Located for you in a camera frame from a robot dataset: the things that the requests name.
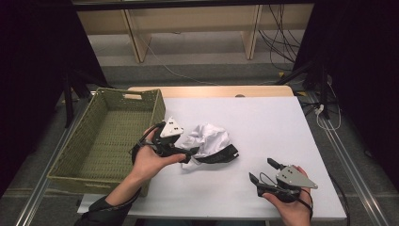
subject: aluminum rail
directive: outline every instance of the aluminum rail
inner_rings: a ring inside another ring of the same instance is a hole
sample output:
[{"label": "aluminum rail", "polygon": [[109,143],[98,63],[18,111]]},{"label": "aluminum rail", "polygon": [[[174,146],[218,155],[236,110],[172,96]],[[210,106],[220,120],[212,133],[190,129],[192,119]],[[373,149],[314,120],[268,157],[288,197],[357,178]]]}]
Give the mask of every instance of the aluminum rail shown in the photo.
[{"label": "aluminum rail", "polygon": [[[314,93],[310,93],[310,99],[312,102],[317,102],[317,98]],[[379,206],[378,201],[375,199],[372,191],[367,186],[364,181],[361,173],[356,166],[356,163],[352,160],[348,151],[345,149],[343,143],[341,142],[340,137],[337,132],[333,129],[334,126],[331,123],[331,120],[326,120],[323,117],[319,118],[319,121],[322,123],[322,126],[327,128],[325,132],[329,141],[332,144],[332,147],[343,164],[343,169],[349,177],[353,187],[355,188],[358,196],[363,203],[363,206],[370,217],[370,220],[374,225],[385,226],[391,225],[388,219],[385,217],[384,213]]]},{"label": "aluminum rail", "polygon": [[29,199],[27,200],[26,204],[24,205],[23,210],[21,211],[20,215],[18,216],[18,219],[15,223],[17,226],[25,226],[25,225],[30,225],[33,217],[36,214],[36,211],[39,208],[40,202],[43,199],[43,196],[46,192],[46,189],[48,185],[50,184],[50,181],[47,179],[47,173],[50,171],[50,168],[53,166],[53,163],[56,161],[56,158],[58,154],[60,153],[62,147],[66,143],[68,137],[72,133],[72,130],[77,124],[78,119],[80,119],[83,115],[84,110],[86,109],[88,103],[88,99],[81,99],[79,100],[77,107],[76,107],[76,116],[72,120],[70,126],[66,128],[61,136],[61,139],[56,145],[56,148],[50,157],[50,160],[41,175],[35,189],[32,191]]}]

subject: person's right hand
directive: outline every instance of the person's right hand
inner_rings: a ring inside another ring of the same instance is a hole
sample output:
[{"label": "person's right hand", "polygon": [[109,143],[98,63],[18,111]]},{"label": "person's right hand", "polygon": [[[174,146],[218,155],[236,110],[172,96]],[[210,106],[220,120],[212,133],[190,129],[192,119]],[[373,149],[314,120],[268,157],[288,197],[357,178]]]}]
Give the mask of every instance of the person's right hand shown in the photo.
[{"label": "person's right hand", "polygon": [[[301,167],[295,167],[299,172],[308,176]],[[307,187],[302,187],[303,190],[309,192],[306,193],[304,191],[300,192],[299,199],[311,205],[311,189]],[[310,210],[302,203],[295,201],[291,203],[281,202],[275,195],[270,193],[264,193],[263,197],[271,202],[276,208],[279,210],[279,214],[281,215],[282,221],[287,226],[309,226],[311,225],[311,212]]]}]

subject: wicker basket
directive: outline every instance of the wicker basket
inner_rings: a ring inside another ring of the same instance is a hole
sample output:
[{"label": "wicker basket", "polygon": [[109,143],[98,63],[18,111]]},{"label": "wicker basket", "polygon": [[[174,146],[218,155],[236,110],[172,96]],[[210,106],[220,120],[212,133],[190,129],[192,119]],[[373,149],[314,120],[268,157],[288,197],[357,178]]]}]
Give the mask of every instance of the wicker basket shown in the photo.
[{"label": "wicker basket", "polygon": [[[132,169],[129,150],[165,111],[159,89],[97,89],[47,177],[66,191],[109,193]],[[149,185],[141,196],[147,196]]]}]

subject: white table surface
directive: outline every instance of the white table surface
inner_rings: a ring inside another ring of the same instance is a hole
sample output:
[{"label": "white table surface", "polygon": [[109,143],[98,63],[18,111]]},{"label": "white table surface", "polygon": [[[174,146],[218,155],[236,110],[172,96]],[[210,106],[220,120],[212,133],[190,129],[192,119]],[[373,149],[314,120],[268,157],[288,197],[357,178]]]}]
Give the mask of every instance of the white table surface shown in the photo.
[{"label": "white table surface", "polygon": [[[272,219],[276,208],[256,193],[251,172],[277,171],[267,164],[271,157],[284,165],[303,168],[316,184],[312,189],[313,219],[343,219],[345,213],[329,180],[309,125],[296,97],[165,98],[170,116],[184,128],[176,142],[185,140],[197,125],[224,127],[240,156],[231,163],[206,165],[185,171],[168,166],[150,184],[148,196],[133,204],[129,215],[141,218]],[[78,213],[102,195],[86,194]]]}]

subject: wire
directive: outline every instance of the wire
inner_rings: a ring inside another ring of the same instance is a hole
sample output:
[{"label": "wire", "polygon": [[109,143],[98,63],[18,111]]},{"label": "wire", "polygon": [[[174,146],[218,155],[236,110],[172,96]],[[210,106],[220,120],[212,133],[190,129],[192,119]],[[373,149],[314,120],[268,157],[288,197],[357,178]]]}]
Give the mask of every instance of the wire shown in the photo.
[{"label": "wire", "polygon": [[311,193],[308,192],[307,190],[304,190],[301,188],[301,191],[305,191],[306,193],[308,193],[309,197],[311,198],[311,204],[307,204],[305,201],[301,200],[300,198],[297,198],[297,197],[295,197],[295,198],[298,202],[305,205],[309,209],[309,211],[310,211],[309,217],[311,219],[313,217],[313,198],[311,197]]},{"label": "wire", "polygon": [[274,13],[273,9],[271,8],[271,5],[269,5],[269,9],[270,9],[270,11],[271,11],[271,13],[273,15],[273,18],[276,21],[276,25],[278,26],[278,32],[281,33],[281,36],[282,36],[282,39],[283,39],[283,42],[284,42],[284,46],[287,48],[287,45],[288,45],[290,47],[291,51],[293,52],[293,54],[296,56],[296,54],[295,54],[290,42],[287,40],[287,38],[284,35],[284,29],[282,27],[282,25],[283,25],[282,17],[283,17],[283,14],[284,14],[284,5],[279,5],[278,15],[277,16]]},{"label": "wire", "polygon": [[153,125],[150,129],[147,130],[147,132],[143,135],[143,137],[141,137],[138,142],[135,144],[135,146],[133,146],[132,149],[129,150],[129,154],[133,155],[135,153],[135,151],[137,152],[139,147],[142,147],[144,140],[146,139],[146,137],[149,135],[150,132],[152,132],[154,129],[159,128],[161,126],[163,126],[165,124],[164,121],[161,121],[159,123],[156,123],[155,125]]},{"label": "wire", "polygon": [[340,185],[335,180],[335,178],[331,175],[331,173],[329,173],[329,172],[327,172],[327,173],[328,173],[328,176],[331,179],[331,181],[335,184],[335,186],[338,187],[338,189],[340,190],[341,194],[343,195],[344,211],[346,213],[346,225],[349,226],[350,225],[350,212],[349,212],[348,199],[346,198],[345,193],[343,192],[343,189],[340,187]]},{"label": "wire", "polygon": [[[276,22],[276,25],[278,27],[278,30],[274,36],[274,38],[270,38],[268,37],[264,31],[259,30],[259,33],[262,36],[262,39],[264,41],[264,43],[270,48],[270,52],[269,52],[269,57],[270,57],[270,62],[272,63],[272,65],[279,69],[279,70],[283,70],[283,71],[291,71],[292,69],[284,69],[281,68],[279,66],[277,66],[274,62],[273,62],[273,57],[272,57],[272,53],[275,52],[278,55],[280,55],[281,57],[283,57],[284,59],[284,63],[285,60],[289,60],[291,63],[295,62],[295,58],[296,58],[296,53],[293,49],[293,47],[299,48],[299,46],[297,45],[292,45],[288,39],[286,38],[285,34],[284,34],[284,28],[283,28],[283,15],[284,15],[284,5],[279,5],[279,8],[277,9],[277,15],[276,13],[273,11],[273,9],[271,8],[271,5],[269,5],[269,9],[273,15],[273,18]],[[293,34],[291,33],[291,31],[289,31],[290,35],[293,37],[293,39],[296,41],[296,43],[300,44],[297,39],[294,38]],[[281,35],[281,39],[282,41],[277,41],[277,37],[278,35]],[[279,43],[282,44],[282,51],[280,51],[279,49],[276,48],[275,43]]]},{"label": "wire", "polygon": [[[331,86],[329,83],[328,83],[328,85],[329,85],[329,87],[330,87],[330,89],[331,89],[331,91],[332,91],[334,97],[338,100],[337,96],[335,95],[334,89],[332,88],[332,86]],[[339,106],[338,104],[337,104],[337,107],[338,107],[338,117],[339,117],[338,125],[337,125],[336,127],[334,127],[334,128],[331,128],[331,129],[322,126],[322,125],[320,124],[320,121],[319,121],[319,115],[320,115],[320,114],[317,114],[316,121],[317,121],[317,125],[318,125],[320,128],[322,128],[322,129],[324,129],[324,130],[327,130],[327,131],[335,131],[335,130],[337,130],[337,129],[339,129],[339,128],[341,127],[341,121],[342,121],[341,109],[340,109],[340,106]]]},{"label": "wire", "polygon": [[144,41],[144,39],[141,37],[141,35],[139,35],[139,37],[140,37],[140,39],[143,41],[143,43],[147,46],[147,48],[149,48],[150,52],[152,52],[153,56],[154,56],[154,57],[162,64],[162,66],[164,66],[170,73],[172,73],[172,74],[174,74],[174,75],[176,75],[176,76],[182,77],[182,78],[190,79],[190,80],[192,80],[192,81],[194,81],[194,82],[198,82],[198,83],[201,83],[201,84],[213,85],[213,86],[221,86],[221,85],[219,85],[219,84],[217,84],[217,83],[202,82],[202,81],[199,81],[199,80],[197,80],[197,79],[195,79],[195,78],[192,78],[192,77],[189,77],[189,76],[186,76],[186,75],[182,75],[182,74],[173,72],[173,71],[172,71],[167,65],[165,65],[165,63],[155,54],[155,52],[152,50],[152,48],[150,47],[150,45],[147,44],[147,42]]},{"label": "wire", "polygon": [[[150,45],[147,44],[147,42],[144,41],[144,39],[141,37],[141,35],[139,35],[139,37],[140,37],[141,41],[143,41],[143,43],[144,43],[144,44],[147,46],[147,48],[150,50],[150,52],[153,54],[153,56],[161,63],[162,66],[164,66],[164,67],[168,70],[168,72],[170,72],[170,73],[172,73],[172,74],[174,74],[174,75],[176,75],[176,76],[182,77],[182,78],[190,79],[190,80],[195,81],[195,82],[198,82],[198,83],[200,83],[200,84],[212,85],[212,86],[222,86],[222,85],[217,84],[217,83],[202,82],[202,81],[199,81],[198,79],[195,79],[195,78],[192,78],[192,77],[189,77],[189,76],[186,76],[186,75],[182,75],[182,74],[179,74],[179,73],[175,73],[174,71],[172,71],[172,70],[171,70],[171,69],[170,69],[170,68],[169,68],[169,67],[155,54],[155,52],[152,50],[152,48],[150,47]],[[260,86],[260,85],[264,85],[264,84],[275,84],[276,82],[277,82],[277,81],[265,81],[265,82],[262,82],[262,83],[255,84],[254,86]]]},{"label": "wire", "polygon": [[[336,104],[337,104],[336,102],[327,102],[327,103],[326,103],[326,105],[336,105]],[[305,107],[305,106],[309,106],[309,105],[316,105],[316,106],[319,106],[319,105],[320,105],[320,102],[315,102],[315,103],[300,102],[300,105],[302,106],[302,108]]]},{"label": "wire", "polygon": [[311,112],[314,110],[314,108],[309,109],[306,113],[305,113],[305,117],[307,117],[309,114],[311,114]]},{"label": "wire", "polygon": [[267,177],[269,181],[271,181],[275,186],[279,187],[282,189],[282,187],[278,186],[269,176],[267,176],[264,172],[259,173],[259,180],[261,180],[264,184],[267,184],[264,180],[262,180],[262,176]]}]

